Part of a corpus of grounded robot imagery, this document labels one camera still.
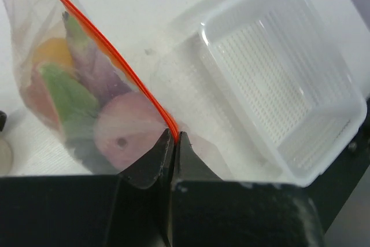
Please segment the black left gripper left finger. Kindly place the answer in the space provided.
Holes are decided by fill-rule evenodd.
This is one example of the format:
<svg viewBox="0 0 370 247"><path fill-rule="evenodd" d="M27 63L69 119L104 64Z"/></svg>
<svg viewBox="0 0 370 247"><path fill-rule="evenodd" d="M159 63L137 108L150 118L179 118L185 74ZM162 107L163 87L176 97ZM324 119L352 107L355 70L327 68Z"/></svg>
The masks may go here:
<svg viewBox="0 0 370 247"><path fill-rule="evenodd" d="M164 169L169 168L174 148L173 136L167 128L147 153L118 176L136 189L149 189L163 176Z"/></svg>

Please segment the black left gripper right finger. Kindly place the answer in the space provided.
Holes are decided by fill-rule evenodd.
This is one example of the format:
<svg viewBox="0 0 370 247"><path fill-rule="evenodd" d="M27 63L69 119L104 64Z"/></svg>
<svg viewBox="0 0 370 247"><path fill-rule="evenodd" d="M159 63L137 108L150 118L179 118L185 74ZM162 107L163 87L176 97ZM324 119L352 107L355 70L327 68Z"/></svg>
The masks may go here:
<svg viewBox="0 0 370 247"><path fill-rule="evenodd" d="M186 132L181 132L174 156L172 182L178 180L217 181L215 174L196 154Z"/></svg>

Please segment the purple fake onion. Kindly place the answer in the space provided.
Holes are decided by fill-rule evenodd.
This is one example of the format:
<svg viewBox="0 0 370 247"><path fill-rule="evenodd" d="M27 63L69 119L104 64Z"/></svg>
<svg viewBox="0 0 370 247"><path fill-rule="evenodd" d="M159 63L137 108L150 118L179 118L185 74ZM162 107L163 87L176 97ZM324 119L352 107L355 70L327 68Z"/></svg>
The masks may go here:
<svg viewBox="0 0 370 247"><path fill-rule="evenodd" d="M110 100L94 127L98 150L118 171L139 160L158 141L167 124L141 93L130 92Z"/></svg>

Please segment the clear zip bag orange seal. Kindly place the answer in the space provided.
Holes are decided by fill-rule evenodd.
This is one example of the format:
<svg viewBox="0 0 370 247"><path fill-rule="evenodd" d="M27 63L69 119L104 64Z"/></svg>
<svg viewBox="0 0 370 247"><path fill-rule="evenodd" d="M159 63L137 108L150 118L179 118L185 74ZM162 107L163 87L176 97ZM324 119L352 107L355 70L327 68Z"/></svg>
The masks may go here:
<svg viewBox="0 0 370 247"><path fill-rule="evenodd" d="M50 38L66 39L73 67L58 65L100 103L114 97L143 94L159 112L172 135L188 134L201 160L219 177L232 176L226 158L233 144L221 137L227 122L216 118L212 136L202 136L184 122L188 107L179 95L180 82L170 62L173 51L197 30L198 8L207 0L1 0L10 38L1 48L1 109L8 120L1 141L1 175L91 175L73 157L60 131L45 126L26 106L23 89L29 84L34 50ZM91 138L94 139L94 127Z"/></svg>

